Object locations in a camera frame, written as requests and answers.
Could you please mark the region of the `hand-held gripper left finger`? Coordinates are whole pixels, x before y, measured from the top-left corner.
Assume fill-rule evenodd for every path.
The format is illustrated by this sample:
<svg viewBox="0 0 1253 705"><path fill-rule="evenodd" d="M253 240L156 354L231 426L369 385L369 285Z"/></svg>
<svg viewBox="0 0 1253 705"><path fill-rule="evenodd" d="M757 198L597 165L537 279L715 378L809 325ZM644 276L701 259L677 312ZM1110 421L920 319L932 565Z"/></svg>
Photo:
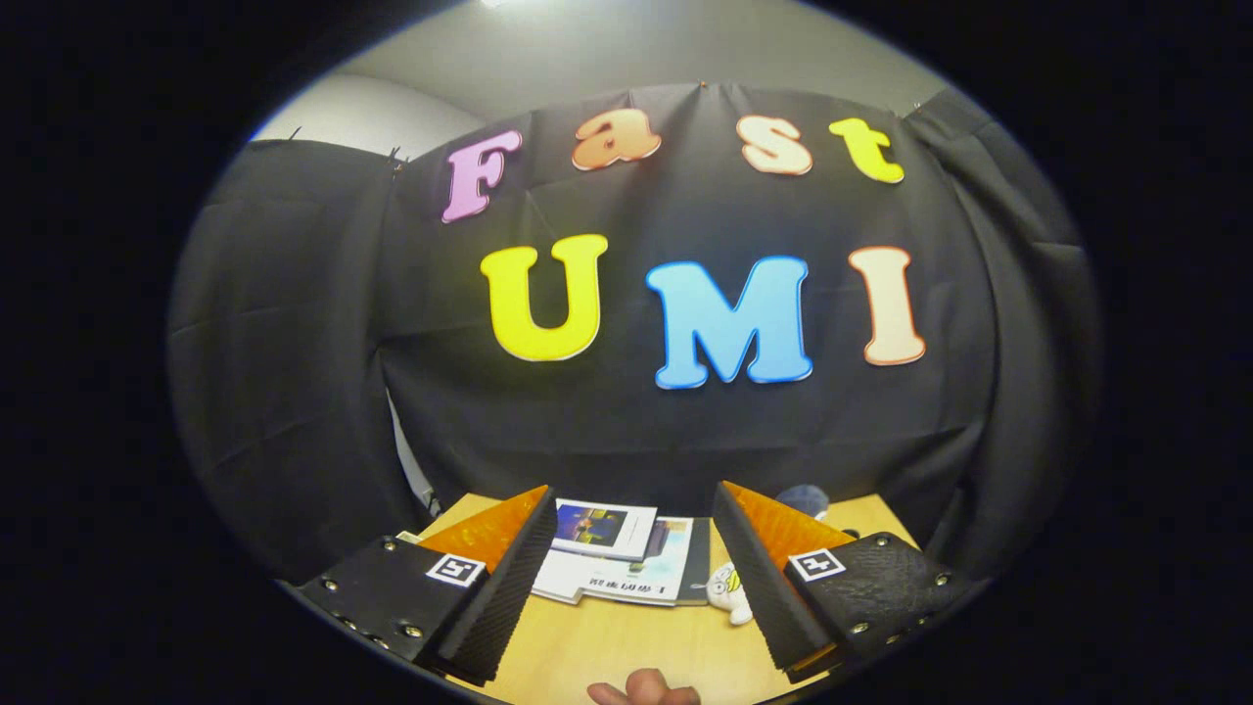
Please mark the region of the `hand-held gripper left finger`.
<svg viewBox="0 0 1253 705"><path fill-rule="evenodd" d="M373 538L294 595L395 657L482 686L497 675L556 528L555 492L540 486L427 538Z"/></svg>

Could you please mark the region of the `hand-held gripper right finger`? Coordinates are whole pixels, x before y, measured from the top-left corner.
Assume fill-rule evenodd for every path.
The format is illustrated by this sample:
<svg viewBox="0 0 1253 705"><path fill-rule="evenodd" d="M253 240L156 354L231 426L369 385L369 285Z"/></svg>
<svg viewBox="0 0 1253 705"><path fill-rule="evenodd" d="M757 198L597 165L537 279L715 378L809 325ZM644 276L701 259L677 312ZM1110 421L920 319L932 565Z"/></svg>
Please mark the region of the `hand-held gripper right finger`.
<svg viewBox="0 0 1253 705"><path fill-rule="evenodd" d="M891 532L860 538L723 481L713 521L789 682L858 670L935 629L975 582Z"/></svg>

